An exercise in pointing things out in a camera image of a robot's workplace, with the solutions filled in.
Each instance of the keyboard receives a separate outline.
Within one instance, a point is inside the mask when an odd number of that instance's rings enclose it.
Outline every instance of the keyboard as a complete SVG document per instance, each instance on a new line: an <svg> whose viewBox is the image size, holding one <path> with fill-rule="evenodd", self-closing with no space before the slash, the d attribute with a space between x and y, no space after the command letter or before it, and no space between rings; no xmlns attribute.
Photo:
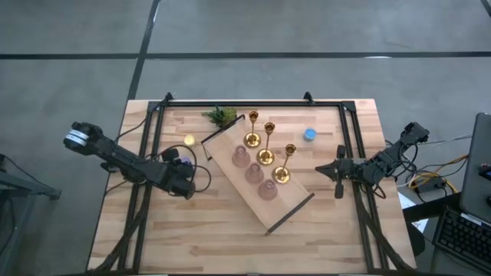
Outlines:
<svg viewBox="0 0 491 276"><path fill-rule="evenodd" d="M447 209L438 220L433 243L474 267L491 273L491 227L467 218Z"/></svg>

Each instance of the black floor line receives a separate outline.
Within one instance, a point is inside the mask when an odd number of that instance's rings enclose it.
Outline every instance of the black floor line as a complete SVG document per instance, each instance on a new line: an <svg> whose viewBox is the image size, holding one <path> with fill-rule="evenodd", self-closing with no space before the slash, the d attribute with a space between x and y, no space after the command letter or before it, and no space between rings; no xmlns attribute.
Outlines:
<svg viewBox="0 0 491 276"><path fill-rule="evenodd" d="M0 60L107 60L137 59L139 54L0 54Z"/></svg>
<svg viewBox="0 0 491 276"><path fill-rule="evenodd" d="M148 16L147 29L145 29L145 35L141 42L140 53L135 66L133 77L131 78L130 90L128 91L127 100L134 100L137 96L138 84L140 83L141 72L143 70L143 64L145 63L145 54L148 51L148 45L150 44L150 38L152 37L153 26L157 19L157 10L159 9L160 0L153 0L152 7L150 8L150 14Z"/></svg>
<svg viewBox="0 0 491 276"><path fill-rule="evenodd" d="M150 37L143 50L148 49ZM243 53L142 53L142 54L0 54L0 60L107 60L138 59L140 76L145 60L288 59L288 58L491 58L491 51L425 52L243 52Z"/></svg>
<svg viewBox="0 0 491 276"><path fill-rule="evenodd" d="M491 51L451 52L249 52L249 53L161 53L146 54L150 60L213 60L266 58L491 58Z"/></svg>

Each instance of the yellow cable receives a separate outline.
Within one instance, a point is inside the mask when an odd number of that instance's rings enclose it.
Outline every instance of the yellow cable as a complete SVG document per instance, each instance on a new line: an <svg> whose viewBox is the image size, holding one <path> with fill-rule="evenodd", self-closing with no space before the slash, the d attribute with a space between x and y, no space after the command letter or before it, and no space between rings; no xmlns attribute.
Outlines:
<svg viewBox="0 0 491 276"><path fill-rule="evenodd" d="M448 163L445 163L442 166L438 167L438 169L436 169L434 172L424 172L424 173L421 173L419 176L417 176L417 177L415 177L413 179L413 182L409 183L409 187L412 188L412 189L415 189L416 187L421 186L421 185L425 184L426 182L430 181L430 179L432 179L433 177L441 177L439 174L437 174L437 172L439 170L443 169L445 166L458 163L458 162L466 159L468 156L469 156L468 154L464 154L464 155L462 155L460 157L457 157L454 160L452 160L452 161L450 161ZM425 177L427 179L425 179L421 184L416 185L416 179L419 179L420 177ZM455 186L450 181L448 181L447 179L445 179L445 182L448 184L448 186L452 189L452 191L454 193L457 193L458 192L457 189L455 188Z"/></svg>

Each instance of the blue object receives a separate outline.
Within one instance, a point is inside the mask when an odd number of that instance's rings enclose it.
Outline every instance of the blue object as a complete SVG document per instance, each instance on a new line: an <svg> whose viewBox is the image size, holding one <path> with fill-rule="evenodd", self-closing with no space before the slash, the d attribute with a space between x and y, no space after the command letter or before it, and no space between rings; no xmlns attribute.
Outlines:
<svg viewBox="0 0 491 276"><path fill-rule="evenodd" d="M304 132L304 140L307 142L312 142L315 139L315 136L317 136L317 132L311 127Z"/></svg>
<svg viewBox="0 0 491 276"><path fill-rule="evenodd" d="M192 165L191 159L189 159L188 157L185 157L185 156L183 158L181 158L181 162L186 164L186 165L189 165L189 166Z"/></svg>

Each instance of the wooden tray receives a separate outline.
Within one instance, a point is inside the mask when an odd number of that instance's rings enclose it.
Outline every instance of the wooden tray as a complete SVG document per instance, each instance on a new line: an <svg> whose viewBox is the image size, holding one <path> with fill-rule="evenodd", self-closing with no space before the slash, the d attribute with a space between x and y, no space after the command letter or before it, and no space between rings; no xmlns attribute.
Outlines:
<svg viewBox="0 0 491 276"><path fill-rule="evenodd" d="M295 175L292 174L286 184L276 184L278 195L273 200L266 201L261 199L258 195L259 184L254 185L246 181L247 168L239 168L232 164L232 155L236 147L243 145L244 136L250 131L251 127L247 125L243 117L240 117L228 129L206 139L203 142L203 147L229 178L259 221L268 229L265 234L269 235L305 205L314 196L314 193L307 192L304 186L295 178ZM265 146L266 134L264 130L258 131L258 133L263 138L262 144L255 149L247 149L251 156L251 163L255 161L257 152ZM270 140L274 139L275 134L273 133ZM272 170L274 168L283 165L284 159L280 159L280 157L285 158L285 153L276 152L275 161L269 166L262 166L265 180L272 178Z"/></svg>

